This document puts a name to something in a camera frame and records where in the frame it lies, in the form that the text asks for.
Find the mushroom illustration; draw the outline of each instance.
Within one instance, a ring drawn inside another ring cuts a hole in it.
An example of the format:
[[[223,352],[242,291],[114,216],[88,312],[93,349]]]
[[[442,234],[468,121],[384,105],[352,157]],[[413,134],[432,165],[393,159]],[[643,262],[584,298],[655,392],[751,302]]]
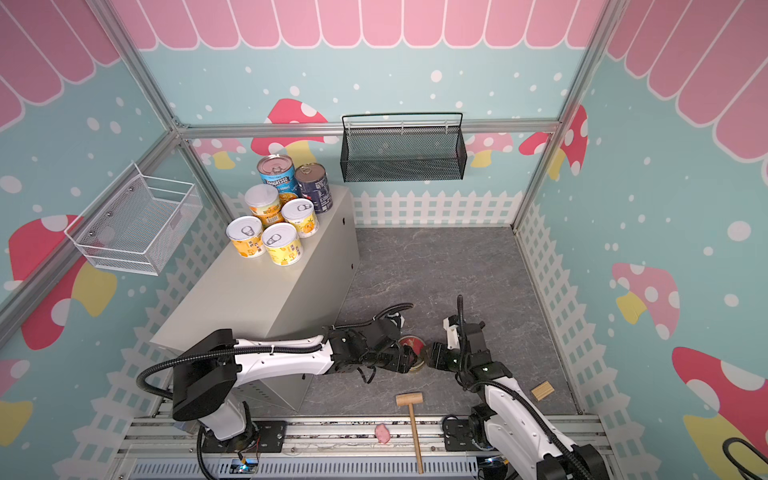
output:
[[[584,156],[587,153],[587,133],[587,111],[584,109],[584,106],[579,105],[576,116],[571,123],[571,128],[565,132],[565,139],[563,139],[563,143],[560,144],[560,148],[558,148],[557,153],[554,155],[552,164],[547,169],[547,173],[552,180],[560,180],[560,167],[566,158],[571,166],[572,174],[574,176],[579,174],[584,166]],[[538,132],[526,138],[520,145],[520,153],[523,155],[533,155],[543,151],[544,147],[542,145],[545,145],[546,135]]]
[[[210,159],[213,158],[214,166],[219,170],[232,170],[237,165],[230,158],[229,152],[246,152],[243,144],[236,138],[195,138],[192,147],[204,164],[210,165]]]
[[[0,397],[29,370],[28,360],[0,360]],[[0,401],[0,446],[16,440],[32,416],[32,402]]]
[[[75,215],[56,215],[33,220],[16,230],[8,239],[13,283],[21,283],[41,261],[64,241],[64,228]],[[33,350],[44,349],[64,331],[72,299],[83,304],[91,316],[99,316],[118,288],[113,273],[97,270],[80,258],[54,286],[22,324],[22,335]]]
[[[611,287],[615,288],[618,284],[629,290],[629,293],[616,299],[624,319],[634,325],[647,310],[659,337],[669,339],[680,319],[680,294],[672,275],[658,268],[615,263],[613,276]]]
[[[717,415],[702,418],[683,417],[688,434],[701,456],[720,478],[741,478],[723,454],[723,442],[737,437],[768,454],[768,382],[706,353],[685,347],[672,351],[672,365],[677,375]],[[746,449],[731,449],[734,458],[752,472],[768,473],[768,465]]]
[[[474,154],[470,167],[485,168],[491,164],[491,152],[511,152],[515,145],[510,134],[476,134],[465,142],[467,153]]]
[[[328,121],[317,110],[308,104],[302,103],[292,98],[281,98],[272,108],[269,116],[264,121],[265,124],[307,124],[320,123],[325,124]],[[272,138],[254,138],[250,144],[250,149],[259,155],[276,154],[282,149],[286,149],[288,156],[293,159],[295,166],[311,164],[317,159],[312,155],[309,141],[317,141],[324,144],[335,144],[339,141],[338,137],[272,137]]]

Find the metal lid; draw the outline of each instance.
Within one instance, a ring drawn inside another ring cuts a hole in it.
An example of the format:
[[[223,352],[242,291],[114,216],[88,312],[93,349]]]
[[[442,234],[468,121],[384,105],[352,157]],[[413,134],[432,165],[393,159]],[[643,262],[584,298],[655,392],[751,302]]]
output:
[[[304,164],[296,168],[296,179],[300,182],[316,182],[326,174],[321,164]]]
[[[277,188],[268,184],[260,184],[249,188],[244,198],[249,207],[265,207],[275,203],[277,195]]]
[[[288,155],[268,155],[256,165],[258,171],[265,175],[280,175],[293,166],[293,159]]]
[[[282,214],[286,220],[303,220],[315,211],[315,205],[306,198],[296,198],[283,206]]]
[[[293,242],[298,236],[299,234],[293,225],[281,222],[267,227],[261,236],[261,241],[269,248],[280,248]]]
[[[253,215],[248,215],[232,220],[227,226],[227,236],[232,240],[248,240],[258,237],[261,229],[261,220]]]

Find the wooden block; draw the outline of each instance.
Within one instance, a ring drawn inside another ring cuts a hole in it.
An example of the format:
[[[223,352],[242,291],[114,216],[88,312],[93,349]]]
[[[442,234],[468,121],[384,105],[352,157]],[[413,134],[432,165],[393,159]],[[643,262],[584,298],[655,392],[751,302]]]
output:
[[[541,401],[545,396],[552,392],[554,392],[554,389],[552,388],[552,385],[549,384],[549,382],[544,382],[535,389],[531,390],[531,393],[533,393],[533,396],[536,397],[536,400],[538,401]]]

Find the can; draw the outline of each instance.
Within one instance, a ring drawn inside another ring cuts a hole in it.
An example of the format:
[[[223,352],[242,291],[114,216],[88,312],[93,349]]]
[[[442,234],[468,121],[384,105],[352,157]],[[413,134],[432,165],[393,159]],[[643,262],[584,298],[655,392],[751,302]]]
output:
[[[280,205],[285,205],[301,196],[296,182],[296,169],[288,155],[269,155],[259,160],[256,165],[264,182],[273,185],[280,192]]]
[[[275,223],[264,230],[261,240],[278,265],[290,265],[301,258],[301,240],[296,228],[290,223]]]
[[[240,217],[232,220],[227,226],[227,236],[242,257],[256,258],[266,252],[266,247],[261,242],[262,230],[259,218]]]
[[[304,164],[296,170],[296,182],[302,197],[311,200],[316,214],[324,214],[333,207],[326,169],[321,164]]]
[[[280,214],[280,196],[272,185],[261,184],[249,188],[245,193],[245,203],[253,215],[259,217],[264,228],[285,221]]]
[[[311,237],[317,232],[319,223],[315,215],[314,205],[306,198],[296,198],[283,206],[280,211],[286,222],[292,224],[299,238]]]

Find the white wire basket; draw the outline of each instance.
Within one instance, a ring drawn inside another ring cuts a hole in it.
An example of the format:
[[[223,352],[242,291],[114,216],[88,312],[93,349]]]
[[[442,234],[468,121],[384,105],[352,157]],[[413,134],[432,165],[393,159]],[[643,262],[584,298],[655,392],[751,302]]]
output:
[[[133,164],[65,233],[97,268],[157,276],[202,209],[195,184],[149,177]]]

